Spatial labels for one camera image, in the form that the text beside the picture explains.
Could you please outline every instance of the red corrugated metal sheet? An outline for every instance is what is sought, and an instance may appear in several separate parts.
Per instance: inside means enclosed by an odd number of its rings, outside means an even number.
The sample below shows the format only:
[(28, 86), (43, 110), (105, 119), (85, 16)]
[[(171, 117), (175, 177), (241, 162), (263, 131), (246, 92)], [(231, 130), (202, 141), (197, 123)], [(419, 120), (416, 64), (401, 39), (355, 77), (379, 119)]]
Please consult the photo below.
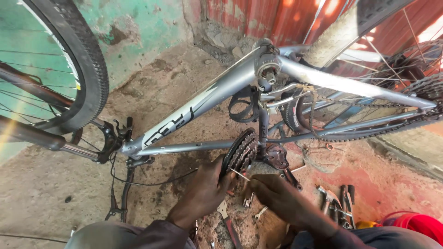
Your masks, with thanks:
[[(207, 18), (278, 46), (310, 44), (356, 0), (205, 0)], [(417, 0), (406, 8), (416, 35), (443, 14), (443, 0)], [(414, 44), (403, 12), (370, 34), (386, 54)]]

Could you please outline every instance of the cracked concrete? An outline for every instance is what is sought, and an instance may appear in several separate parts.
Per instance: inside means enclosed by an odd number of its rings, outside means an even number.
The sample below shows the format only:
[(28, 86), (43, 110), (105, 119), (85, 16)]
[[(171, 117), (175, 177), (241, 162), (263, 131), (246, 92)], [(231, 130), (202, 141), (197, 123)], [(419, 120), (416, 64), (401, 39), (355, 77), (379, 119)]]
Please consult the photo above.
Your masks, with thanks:
[[(182, 43), (164, 51), (125, 85), (113, 91), (100, 118), (123, 121), (132, 116), (133, 135), (139, 136), (184, 104), (224, 69), (205, 51)], [(244, 129), (257, 126), (257, 123), (238, 124), (230, 120), (228, 102), (221, 103), (159, 144), (232, 139)], [(272, 123), (279, 120), (280, 117), (273, 117)], [(83, 138), (99, 148), (103, 144), (103, 135), (92, 125), (84, 128)], [(413, 210), (443, 221), (443, 183), (398, 164), (396, 160), (379, 156), (366, 141), (334, 144), (337, 148), (334, 151), (322, 149), (324, 143), (318, 141), (307, 140), (300, 144), (309, 151), (304, 156), (308, 167), (295, 172), (295, 177), (303, 185), (302, 194), (318, 207), (323, 197), (315, 189), (317, 184), (335, 193), (340, 185), (353, 184), (356, 187), (354, 210), (357, 221), (377, 220), (396, 210)], [(291, 168), (301, 166), (302, 149), (295, 143), (284, 146)], [(224, 152), (226, 150), (159, 155), (152, 165), (136, 169), (134, 181), (164, 182)], [(117, 156), (116, 175), (120, 178), (125, 177), (125, 160), (122, 155)], [(328, 163), (334, 166), (333, 172)], [(109, 163), (98, 165), (65, 152), (50, 152), (37, 146), (25, 149), (0, 166), (0, 233), (67, 240), (72, 226), (81, 228), (103, 220), (110, 205), (112, 178), (109, 170)], [(254, 163), (250, 174), (255, 173), (278, 172), (265, 164)], [(132, 186), (128, 223), (148, 226), (155, 219), (164, 219), (183, 194), (190, 178), (155, 187)], [(117, 196), (122, 188), (123, 184), (116, 181)], [(251, 209), (241, 207), (241, 192), (240, 181), (234, 189), (235, 196), (227, 196), (226, 200), (228, 214), (244, 248), (275, 248), (284, 235), (286, 224), (271, 211), (266, 211), (260, 220), (255, 221), (253, 216), (263, 206), (255, 200)], [(64, 201), (67, 196), (72, 198), (69, 203)], [(218, 212), (198, 223), (202, 249), (209, 249), (211, 239), (216, 241), (216, 248), (233, 248)], [(6, 249), (63, 248), (62, 244), (54, 242), (4, 237), (0, 237), (0, 243)]]

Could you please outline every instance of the down tube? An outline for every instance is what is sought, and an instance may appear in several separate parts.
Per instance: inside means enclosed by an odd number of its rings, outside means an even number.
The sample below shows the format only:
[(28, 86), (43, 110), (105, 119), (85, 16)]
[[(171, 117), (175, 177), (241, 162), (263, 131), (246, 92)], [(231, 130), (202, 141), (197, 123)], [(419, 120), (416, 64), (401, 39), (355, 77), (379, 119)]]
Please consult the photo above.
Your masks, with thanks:
[(225, 99), (249, 85), (254, 79), (256, 79), (254, 56), (250, 56), (144, 135), (138, 137), (133, 142), (125, 143), (120, 152), (128, 156), (136, 155), (139, 151), (222, 103)]

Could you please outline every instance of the bicycle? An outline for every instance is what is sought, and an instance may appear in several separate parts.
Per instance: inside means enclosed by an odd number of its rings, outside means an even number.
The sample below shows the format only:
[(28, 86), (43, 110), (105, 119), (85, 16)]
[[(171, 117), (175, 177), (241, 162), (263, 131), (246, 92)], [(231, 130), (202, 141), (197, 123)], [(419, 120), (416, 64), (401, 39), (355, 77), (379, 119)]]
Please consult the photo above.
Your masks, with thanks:
[[(414, 34), (414, 46), (387, 56), (366, 37), (411, 2), (413, 0), (360, 0), (312, 45), (276, 47), (269, 39), (260, 39), (249, 54), (208, 83), (209, 87), (144, 135), (132, 139), (130, 117), (123, 128), (117, 122), (117, 132), (111, 123), (97, 118), (107, 100), (108, 75), (97, 40), (75, 5), (70, 0), (18, 0), (19, 6), (43, 27), (29, 29), (30, 32), (49, 35), (55, 41), (55, 48), (50, 52), (1, 50), (0, 53), (58, 56), (65, 60), (64, 65), (70, 71), (24, 65), (12, 61), (12, 56), (3, 56), (1, 86), (8, 87), (0, 89), (4, 100), (20, 100), (22, 104), (41, 109), (39, 113), (44, 116), (35, 117), (24, 109), (19, 112), (7, 107), (7, 103), (0, 103), (1, 134), (7, 141), (27, 141), (96, 163), (112, 160), (116, 152), (128, 156), (127, 180), (119, 179), (126, 183), (124, 198), (127, 198), (129, 186), (135, 184), (132, 183), (134, 168), (152, 163), (152, 156), (157, 154), (230, 148), (222, 174), (229, 168), (247, 169), (252, 161), (285, 169), (288, 162), (283, 143), (309, 138), (345, 142), (434, 123), (443, 115), (443, 74), (436, 69), (441, 67), (442, 40), (419, 43)], [(375, 52), (350, 49), (360, 38)], [(53, 51), (57, 49), (59, 53), (55, 54)], [(331, 74), (335, 64), (342, 62), (374, 73), (362, 71), (359, 77)], [(25, 73), (20, 70), (22, 67), (57, 72), (66, 78), (55, 78), (50, 81), (51, 85), (46, 85), (42, 77)], [(288, 82), (283, 88), (273, 89), (281, 74), (290, 76)], [(258, 85), (251, 86), (255, 80)], [(154, 145), (231, 96), (229, 109), (237, 103), (248, 107), (240, 113), (230, 111), (230, 117), (238, 122), (258, 121), (258, 133), (250, 128), (236, 140)], [(381, 113), (380, 108), (388, 111)], [(278, 112), (283, 120), (269, 127), (269, 116)], [(100, 152), (78, 146), (81, 128), (88, 123), (97, 126), (105, 136)], [(287, 125), (296, 135), (286, 137), (281, 132), (279, 139), (268, 137), (281, 130), (282, 125)], [(68, 142), (61, 135), (69, 132), (74, 136)], [(126, 220), (125, 203), (122, 201), (121, 209), (115, 203), (111, 215), (122, 212), (121, 220)]]

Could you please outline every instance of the rear wheel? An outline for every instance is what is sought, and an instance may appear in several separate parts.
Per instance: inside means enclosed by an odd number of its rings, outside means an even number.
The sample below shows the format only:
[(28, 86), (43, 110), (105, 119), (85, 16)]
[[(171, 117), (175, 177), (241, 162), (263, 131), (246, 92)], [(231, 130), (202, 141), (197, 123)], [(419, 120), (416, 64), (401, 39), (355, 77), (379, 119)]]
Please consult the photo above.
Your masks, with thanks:
[(103, 54), (71, 0), (6, 1), (0, 7), (0, 115), (54, 134), (103, 109)]
[[(399, 92), (414, 92), (413, 94), (417, 94), (418, 97), (441, 101), (443, 92), (440, 90), (440, 75), (426, 76), (439, 73), (439, 70), (435, 69), (441, 65), (443, 40), (412, 46), (387, 58), (383, 63), (335, 60), (348, 48), (373, 51), (382, 55), (373, 45), (376, 41), (372, 43), (372, 37), (363, 36), (367, 33), (377, 33), (377, 26), (383, 20), (410, 2), (412, 1), (360, 0), (326, 29), (300, 62), (368, 84)], [(316, 103), (313, 103), (312, 96), (306, 96), (282, 107), (283, 119), (293, 131), (316, 132), (412, 110), (411, 107), (398, 106), (388, 101), (340, 93), (326, 88), (316, 87), (316, 91), (320, 96)], [(438, 115), (435, 114), (431, 117), (389, 121), (377, 126), (317, 136), (317, 138), (332, 142), (367, 138), (427, 125), (438, 119)]]

